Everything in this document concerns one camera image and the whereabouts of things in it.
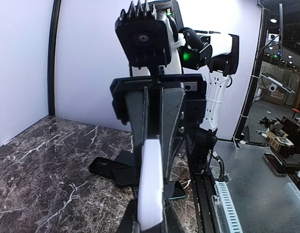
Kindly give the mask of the lilac phone case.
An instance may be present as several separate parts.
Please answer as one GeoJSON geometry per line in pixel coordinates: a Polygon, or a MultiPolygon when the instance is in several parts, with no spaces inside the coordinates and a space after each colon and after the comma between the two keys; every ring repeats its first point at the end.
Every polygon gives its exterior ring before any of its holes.
{"type": "Polygon", "coordinates": [[[137,220],[141,232],[163,221],[163,165],[158,139],[146,139],[142,146],[137,198],[137,220]]]}

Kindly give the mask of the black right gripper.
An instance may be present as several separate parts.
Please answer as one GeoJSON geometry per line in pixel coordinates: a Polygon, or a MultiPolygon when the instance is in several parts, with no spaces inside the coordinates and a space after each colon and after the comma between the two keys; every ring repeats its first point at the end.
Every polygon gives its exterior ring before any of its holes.
{"type": "Polygon", "coordinates": [[[148,135],[150,89],[164,87],[161,93],[160,141],[162,146],[163,181],[170,177],[174,136],[185,97],[186,125],[199,125],[206,112],[207,82],[201,74],[162,75],[157,82],[151,76],[114,79],[110,85],[112,106],[122,124],[130,122],[135,155],[141,155],[148,135]]]}

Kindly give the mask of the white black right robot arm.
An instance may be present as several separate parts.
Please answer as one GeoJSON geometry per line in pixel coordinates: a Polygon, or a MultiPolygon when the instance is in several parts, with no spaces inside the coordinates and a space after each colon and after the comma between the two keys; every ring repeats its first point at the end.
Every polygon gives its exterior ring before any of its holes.
{"type": "Polygon", "coordinates": [[[190,28],[177,35],[143,29],[117,36],[129,64],[148,71],[110,87],[117,118],[131,125],[135,157],[133,166],[115,168],[115,179],[135,185],[158,174],[167,181],[185,136],[193,142],[196,170],[206,170],[223,93],[238,67],[239,37],[190,28]]]}

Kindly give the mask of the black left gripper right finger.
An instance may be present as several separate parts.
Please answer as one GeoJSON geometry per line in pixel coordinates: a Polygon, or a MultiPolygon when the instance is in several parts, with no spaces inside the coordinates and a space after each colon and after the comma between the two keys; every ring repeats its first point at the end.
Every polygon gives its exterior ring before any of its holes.
{"type": "Polygon", "coordinates": [[[165,200],[161,230],[163,233],[197,233],[193,201],[187,199],[165,200]]]}

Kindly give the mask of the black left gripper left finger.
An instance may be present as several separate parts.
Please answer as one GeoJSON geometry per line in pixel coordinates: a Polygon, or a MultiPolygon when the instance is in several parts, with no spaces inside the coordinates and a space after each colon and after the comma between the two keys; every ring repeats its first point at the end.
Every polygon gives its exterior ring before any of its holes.
{"type": "Polygon", "coordinates": [[[137,197],[134,196],[120,221],[117,233],[141,233],[140,224],[137,220],[137,197]]]}

